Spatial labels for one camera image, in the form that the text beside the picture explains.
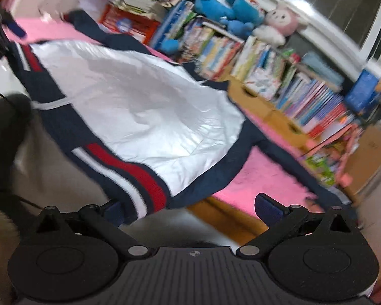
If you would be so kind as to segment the wooden drawer organizer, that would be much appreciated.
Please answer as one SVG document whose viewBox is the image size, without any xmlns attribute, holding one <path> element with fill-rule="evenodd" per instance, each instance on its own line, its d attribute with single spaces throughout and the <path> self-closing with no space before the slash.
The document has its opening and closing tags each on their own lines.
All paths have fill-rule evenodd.
<svg viewBox="0 0 381 305">
<path fill-rule="evenodd" d="M 301 128 L 288 119 L 275 106 L 261 98 L 252 96 L 245 91 L 241 81 L 229 76 L 228 95 L 230 98 L 263 129 L 263 132 L 279 144 L 288 144 L 296 150 L 304 151 L 311 139 Z"/>
</svg>

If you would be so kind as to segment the pink white plush toy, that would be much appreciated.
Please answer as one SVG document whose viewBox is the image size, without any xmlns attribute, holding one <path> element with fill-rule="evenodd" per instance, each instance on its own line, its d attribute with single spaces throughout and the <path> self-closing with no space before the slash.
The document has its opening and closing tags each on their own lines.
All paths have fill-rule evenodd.
<svg viewBox="0 0 381 305">
<path fill-rule="evenodd" d="M 279 2 L 274 10 L 266 14 L 263 23 L 252 31 L 252 35 L 277 48 L 285 45 L 288 37 L 305 30 L 307 26 L 308 23 L 285 2 Z"/>
</svg>

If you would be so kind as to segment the pink embroidered blanket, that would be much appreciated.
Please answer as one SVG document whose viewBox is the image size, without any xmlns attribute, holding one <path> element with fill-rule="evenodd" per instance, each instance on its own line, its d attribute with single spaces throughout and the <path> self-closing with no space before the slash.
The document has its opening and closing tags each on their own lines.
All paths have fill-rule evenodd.
<svg viewBox="0 0 381 305">
<path fill-rule="evenodd" d="M 96 44 L 97 41 L 77 31 L 70 23 L 63 21 L 42 21 L 39 18 L 20 19 L 19 22 L 27 30 L 24 39 L 18 38 L 11 31 L 5 30 L 9 40 L 18 43 L 35 43 L 44 40 L 76 39 Z M 283 205 L 299 204 L 311 212 L 320 212 L 313 191 L 302 185 L 294 176 L 258 148 L 253 148 L 246 163 L 235 178 L 213 196 L 247 214 L 254 214 L 254 199 L 258 193 L 266 193 Z"/>
</svg>

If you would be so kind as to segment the large blue plush toy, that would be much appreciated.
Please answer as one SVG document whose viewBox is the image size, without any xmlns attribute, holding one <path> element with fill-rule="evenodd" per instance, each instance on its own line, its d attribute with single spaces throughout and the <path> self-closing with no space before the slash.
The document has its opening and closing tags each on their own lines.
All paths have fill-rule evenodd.
<svg viewBox="0 0 381 305">
<path fill-rule="evenodd" d="M 195 0 L 194 9 L 241 39 L 247 39 L 265 19 L 257 0 Z"/>
</svg>

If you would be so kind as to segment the navy white zip jacket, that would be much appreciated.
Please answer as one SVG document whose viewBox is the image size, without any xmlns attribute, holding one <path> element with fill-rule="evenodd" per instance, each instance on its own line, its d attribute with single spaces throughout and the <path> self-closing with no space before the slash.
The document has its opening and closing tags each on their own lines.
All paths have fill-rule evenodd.
<svg viewBox="0 0 381 305">
<path fill-rule="evenodd" d="M 117 201 L 107 215 L 115 224 L 216 194 L 253 149 L 323 210 L 343 204 L 232 102 L 227 82 L 154 56 L 129 35 L 103 32 L 84 11 L 67 18 L 88 41 L 11 42 L 7 58 L 46 133 L 101 188 L 97 202 Z"/>
</svg>

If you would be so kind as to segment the stack of paper booklets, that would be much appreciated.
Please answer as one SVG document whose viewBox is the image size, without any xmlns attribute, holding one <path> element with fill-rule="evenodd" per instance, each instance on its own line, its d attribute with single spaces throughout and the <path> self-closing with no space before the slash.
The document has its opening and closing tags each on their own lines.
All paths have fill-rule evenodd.
<svg viewBox="0 0 381 305">
<path fill-rule="evenodd" d="M 114 6 L 139 16 L 162 22 L 173 7 L 170 0 L 112 0 Z"/>
</svg>

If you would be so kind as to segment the small blue plush ball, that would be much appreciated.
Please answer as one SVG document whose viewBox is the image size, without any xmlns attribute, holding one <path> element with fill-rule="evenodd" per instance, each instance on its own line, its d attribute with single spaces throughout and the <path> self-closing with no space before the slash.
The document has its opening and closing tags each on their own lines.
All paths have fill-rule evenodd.
<svg viewBox="0 0 381 305">
<path fill-rule="evenodd" d="M 166 39 L 160 44 L 160 52 L 166 56 L 172 56 L 177 54 L 181 47 L 180 41 L 176 39 Z"/>
</svg>

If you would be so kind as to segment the red plastic crate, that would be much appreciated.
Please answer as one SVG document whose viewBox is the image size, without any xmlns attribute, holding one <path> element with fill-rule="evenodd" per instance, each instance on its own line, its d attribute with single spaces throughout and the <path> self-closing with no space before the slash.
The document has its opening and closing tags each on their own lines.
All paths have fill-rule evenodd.
<svg viewBox="0 0 381 305">
<path fill-rule="evenodd" d="M 125 33 L 148 45 L 160 22 L 107 4 L 98 23 L 113 33 Z"/>
</svg>

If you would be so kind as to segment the pink cardboard stand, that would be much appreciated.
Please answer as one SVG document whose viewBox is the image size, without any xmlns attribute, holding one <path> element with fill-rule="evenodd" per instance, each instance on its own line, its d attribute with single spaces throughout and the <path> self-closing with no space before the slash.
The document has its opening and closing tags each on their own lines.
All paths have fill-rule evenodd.
<svg viewBox="0 0 381 305">
<path fill-rule="evenodd" d="M 352 177 L 345 172 L 348 158 L 359 146 L 363 128 L 356 122 L 330 124 L 309 144 L 301 156 L 308 171 L 326 187 L 348 186 Z"/>
</svg>

